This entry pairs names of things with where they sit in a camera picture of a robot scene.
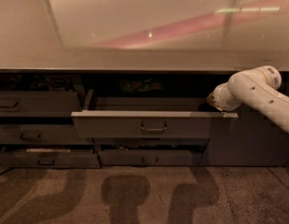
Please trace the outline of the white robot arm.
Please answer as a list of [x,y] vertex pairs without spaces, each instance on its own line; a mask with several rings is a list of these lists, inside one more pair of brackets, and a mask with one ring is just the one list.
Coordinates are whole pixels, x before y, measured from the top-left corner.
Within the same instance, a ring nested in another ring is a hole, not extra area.
[[280,72],[273,66],[260,66],[232,75],[207,97],[219,111],[232,111],[245,104],[260,112],[289,134],[289,97],[278,92]]

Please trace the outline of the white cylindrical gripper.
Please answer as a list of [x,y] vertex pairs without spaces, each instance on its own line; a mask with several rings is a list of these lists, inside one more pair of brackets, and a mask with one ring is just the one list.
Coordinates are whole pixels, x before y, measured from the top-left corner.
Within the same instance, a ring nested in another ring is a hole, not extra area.
[[208,95],[206,102],[220,111],[233,111],[241,105],[241,101],[229,91],[227,83],[218,85],[213,93]]

